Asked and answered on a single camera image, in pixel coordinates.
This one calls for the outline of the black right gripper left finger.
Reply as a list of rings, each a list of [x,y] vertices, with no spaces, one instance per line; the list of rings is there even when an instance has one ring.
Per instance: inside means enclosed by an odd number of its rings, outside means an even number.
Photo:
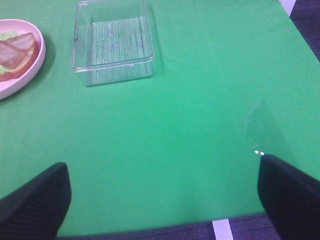
[[[68,166],[57,162],[0,200],[0,238],[55,239],[71,200]]]

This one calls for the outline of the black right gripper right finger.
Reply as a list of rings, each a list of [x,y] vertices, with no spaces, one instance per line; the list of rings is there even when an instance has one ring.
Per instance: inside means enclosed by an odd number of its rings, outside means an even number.
[[[271,154],[260,158],[257,193],[283,240],[320,238],[320,182]]]

